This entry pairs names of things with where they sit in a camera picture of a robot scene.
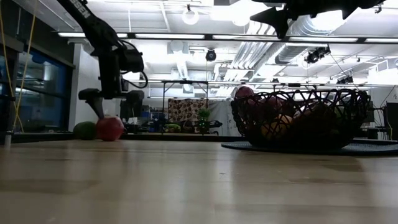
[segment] green melon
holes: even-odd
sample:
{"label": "green melon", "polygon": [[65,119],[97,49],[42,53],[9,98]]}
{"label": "green melon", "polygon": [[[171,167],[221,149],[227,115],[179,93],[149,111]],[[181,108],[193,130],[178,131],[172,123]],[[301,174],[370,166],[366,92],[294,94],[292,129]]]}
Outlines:
{"label": "green melon", "polygon": [[77,139],[81,140],[94,140],[96,137],[95,123],[91,121],[85,121],[76,124],[73,128],[73,133]]}

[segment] wooden table surface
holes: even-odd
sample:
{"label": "wooden table surface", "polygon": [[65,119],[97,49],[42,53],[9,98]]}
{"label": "wooden table surface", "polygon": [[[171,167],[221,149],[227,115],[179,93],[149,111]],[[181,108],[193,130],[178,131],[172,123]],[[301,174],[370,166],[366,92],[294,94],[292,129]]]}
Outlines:
{"label": "wooden table surface", "polygon": [[59,141],[0,152],[0,223],[398,223],[398,160],[215,142]]}

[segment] white wall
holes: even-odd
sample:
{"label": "white wall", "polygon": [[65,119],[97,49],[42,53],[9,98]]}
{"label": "white wall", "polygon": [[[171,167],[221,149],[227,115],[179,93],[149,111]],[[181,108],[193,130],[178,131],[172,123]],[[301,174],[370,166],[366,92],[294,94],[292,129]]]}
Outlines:
{"label": "white wall", "polygon": [[[100,68],[98,61],[89,53],[83,50],[81,44],[75,44],[75,54],[73,63],[76,69],[73,71],[72,77],[72,90],[70,99],[70,115],[69,115],[69,130],[83,121],[97,122],[98,117],[90,106],[82,100],[78,99],[78,93],[85,88],[98,88],[101,89],[101,83],[98,80],[100,75]],[[104,100],[103,109],[105,114],[115,116],[120,112],[118,110],[120,101]]]}

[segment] ceiling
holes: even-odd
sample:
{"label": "ceiling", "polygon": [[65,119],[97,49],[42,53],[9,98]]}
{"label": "ceiling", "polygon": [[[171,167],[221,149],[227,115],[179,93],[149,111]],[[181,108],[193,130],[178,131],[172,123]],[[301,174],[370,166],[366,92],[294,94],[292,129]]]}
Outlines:
{"label": "ceiling", "polygon": [[[24,9],[33,12],[34,2],[27,0],[14,0]],[[186,24],[182,19],[183,11],[187,4],[191,5],[193,11],[199,14],[199,20],[194,25]],[[245,26],[237,26],[239,22],[245,21],[248,16],[266,9],[265,5],[249,0],[240,0],[230,6],[215,6],[213,0],[206,1],[130,1],[130,0],[88,0],[88,7],[99,18],[106,21],[117,32],[172,32],[172,33],[202,33],[202,34],[260,34],[259,30],[253,30],[261,24],[251,22]],[[396,0],[387,0],[379,14],[375,9],[357,10],[337,29],[327,33],[335,36],[383,36],[397,37],[398,30],[398,4]],[[39,0],[37,17],[55,30],[60,32],[81,32],[79,25],[68,15],[68,13],[54,0]],[[330,25],[329,19],[323,21],[325,26]],[[270,29],[263,29],[261,34],[267,32],[273,34]],[[130,40],[141,52],[143,52],[146,63],[146,72],[150,79],[171,78],[172,70],[179,70],[181,65],[176,62],[173,54],[168,54],[168,43],[165,40]],[[206,72],[213,73],[218,66],[228,65],[238,58],[238,55],[246,50],[246,57],[241,63],[250,58],[255,59],[258,44],[247,46],[243,42],[223,41],[186,41],[189,49],[185,57],[185,66],[189,71],[203,71],[202,80],[206,79]],[[297,55],[294,60],[286,65],[267,67],[258,72],[261,66],[268,63],[265,57],[270,54],[271,43],[264,44],[264,52],[259,55],[256,65],[246,68],[246,73],[228,74],[230,77],[224,81],[243,81],[247,78],[254,82],[269,82],[271,78],[279,78],[282,82],[306,82],[316,80],[317,82],[328,82],[330,77],[343,73],[354,75],[355,78],[366,83],[369,70],[378,63],[394,58],[398,55],[398,45],[365,45],[365,44],[330,44],[331,54],[321,60],[320,63],[310,66],[303,65],[303,57],[308,50]],[[214,49],[217,60],[207,62],[205,54],[207,49]],[[225,74],[214,74],[217,78]]]}

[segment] black metal basket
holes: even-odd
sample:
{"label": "black metal basket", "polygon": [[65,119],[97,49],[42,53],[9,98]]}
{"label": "black metal basket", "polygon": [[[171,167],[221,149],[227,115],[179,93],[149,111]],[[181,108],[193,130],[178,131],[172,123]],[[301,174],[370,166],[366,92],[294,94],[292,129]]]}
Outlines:
{"label": "black metal basket", "polygon": [[252,145],[319,150],[348,145],[369,104],[365,91],[346,89],[258,93],[231,102],[236,126]]}

